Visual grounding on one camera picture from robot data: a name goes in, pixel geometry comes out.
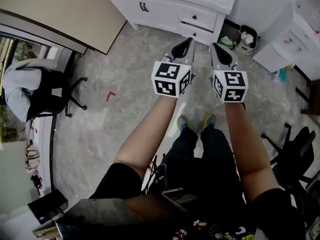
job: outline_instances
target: office chair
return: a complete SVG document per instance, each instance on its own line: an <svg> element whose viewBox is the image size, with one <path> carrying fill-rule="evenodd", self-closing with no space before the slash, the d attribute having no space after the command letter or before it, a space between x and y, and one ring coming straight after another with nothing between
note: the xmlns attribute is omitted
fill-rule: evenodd
<svg viewBox="0 0 320 240"><path fill-rule="evenodd" d="M294 140L290 139L291 125L285 123L288 128L283 147L278 147L265 133L261 134L262 139L266 139L278 152L270 163L275 166L273 173L281 187L293 195L296 207L305 221L306 229L310 228L317 216L320 216L320 171L313 177L304 176L307 169L314 161L314 150L312 142L316 137L314 131L309 132L308 127L304 127ZM304 189L300 181L308 183Z"/></svg>
<svg viewBox="0 0 320 240"><path fill-rule="evenodd" d="M79 108L84 111L87 110L86 105L81 105L73 96L72 91L82 82L86 82L86 77L79 78L73 85L70 86L68 77L56 70L48 71L44 68L41 69L41 82L37 90L29 96L30 108L27 114L27 121L34 118L51 117L65 111L65 116L72 117L68 113L69 101L72 101ZM52 90L62 88L61 97L52 95Z"/></svg>

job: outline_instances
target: white dresser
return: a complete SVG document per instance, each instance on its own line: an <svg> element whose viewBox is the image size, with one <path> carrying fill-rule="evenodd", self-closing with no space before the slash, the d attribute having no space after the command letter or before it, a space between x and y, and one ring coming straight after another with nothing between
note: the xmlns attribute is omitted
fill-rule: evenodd
<svg viewBox="0 0 320 240"><path fill-rule="evenodd" d="M210 45L217 42L235 0L111 0L133 28L154 27L192 37Z"/></svg>

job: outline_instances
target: cabinet handle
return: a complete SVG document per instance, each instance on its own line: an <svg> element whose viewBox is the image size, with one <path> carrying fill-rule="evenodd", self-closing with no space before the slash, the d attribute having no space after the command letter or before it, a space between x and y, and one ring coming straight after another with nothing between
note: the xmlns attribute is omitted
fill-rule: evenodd
<svg viewBox="0 0 320 240"><path fill-rule="evenodd" d="M146 3L143 3L143 8L144 8L144 10L148 13L149 12L149 10L147 9L147 7L146 7Z"/></svg>
<svg viewBox="0 0 320 240"><path fill-rule="evenodd" d="M144 8L142 7L142 2L140 2L140 8L142 11L145 11Z"/></svg>

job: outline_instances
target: marble floor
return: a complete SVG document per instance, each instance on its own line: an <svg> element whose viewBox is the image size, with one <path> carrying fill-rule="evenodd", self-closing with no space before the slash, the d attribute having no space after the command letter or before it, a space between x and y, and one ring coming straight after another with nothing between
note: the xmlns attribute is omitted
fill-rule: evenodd
<svg viewBox="0 0 320 240"><path fill-rule="evenodd" d="M73 77L88 77L74 92L87 111L70 104L72 118L61 113L57 117L53 147L53 181L69 200L69 206L88 198L112 164L116 153L131 131L143 119L157 99L151 73L154 62L163 55L165 47L183 37L150 27L134 30L126 24L108 55L88 50L73 64ZM238 55L241 69L247 71L249 90L245 98L246 110L260 134L266 132L277 144L284 141L285 122L292 127L294 138L302 127L316 132L313 142L315 161L306 176L312 177L320 169L320 132L316 124L300 110L307 106L295 93L295 87L306 90L306 82L295 71L288 71L287 83L275 83L272 75L252 60L252 56ZM210 87L209 48L196 44L195 78L186 93L178 99L167 133L157 151L159 158L179 136L176 118L186 114L194 131L199 133L206 115L214 113L216 127L230 141L224 105ZM114 92L109 101L109 92ZM275 151L264 141L270 158ZM198 141L195 156L202 155Z"/></svg>

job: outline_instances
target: yellow sneaker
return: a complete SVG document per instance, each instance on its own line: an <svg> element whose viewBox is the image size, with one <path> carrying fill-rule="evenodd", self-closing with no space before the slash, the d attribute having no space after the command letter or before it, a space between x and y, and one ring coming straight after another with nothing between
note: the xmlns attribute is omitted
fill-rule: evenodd
<svg viewBox="0 0 320 240"><path fill-rule="evenodd" d="M178 117L178 120L176 121L176 125L178 126L178 128L182 132L182 130L185 127L189 127L189 125L190 125L188 117L185 114L180 115Z"/></svg>
<svg viewBox="0 0 320 240"><path fill-rule="evenodd" d="M214 114L207 115L204 120L203 129L205 129L208 126L215 126L216 122L217 122L217 118Z"/></svg>

